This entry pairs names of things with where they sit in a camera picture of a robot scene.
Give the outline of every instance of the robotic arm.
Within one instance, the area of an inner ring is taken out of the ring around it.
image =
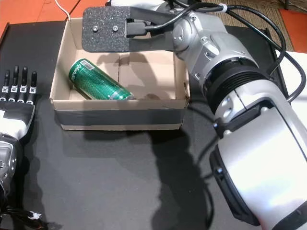
[[[214,113],[220,140],[210,164],[234,217],[264,230],[307,229],[307,131],[269,75],[218,17],[123,2],[84,12],[84,49],[175,52]]]

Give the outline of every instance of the orange floor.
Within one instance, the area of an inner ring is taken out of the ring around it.
[[[307,14],[280,10],[294,50],[307,53]]]
[[[78,0],[58,0],[68,12]],[[106,0],[81,0],[71,17],[82,17],[85,8],[104,6]],[[65,20],[66,14],[61,11],[54,0],[1,0],[0,1],[0,35],[6,23],[33,23]]]

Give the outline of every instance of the black table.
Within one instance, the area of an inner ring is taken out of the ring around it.
[[[63,28],[64,22],[11,25],[0,49],[1,83],[14,65],[38,72],[40,96],[24,148],[28,169],[24,188],[18,190],[24,208],[42,213],[54,230],[203,230],[212,196],[212,230],[260,229],[233,218],[208,176],[208,157],[216,143],[213,115],[193,79],[193,102],[180,130],[61,129],[49,93]],[[258,35],[247,28],[227,29],[262,68],[272,63],[272,52]],[[1,227],[12,228],[9,217]]]

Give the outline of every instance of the open cardboard box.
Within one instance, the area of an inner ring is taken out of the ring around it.
[[[50,101],[63,129],[178,129],[189,100],[188,73],[172,52],[89,53],[81,45],[82,18],[66,22]],[[136,100],[86,100],[68,73],[86,58],[132,92]]]

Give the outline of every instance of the green can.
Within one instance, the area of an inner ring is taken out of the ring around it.
[[[91,99],[135,99],[131,92],[85,58],[76,61],[72,65],[69,71],[69,78],[77,89]]]

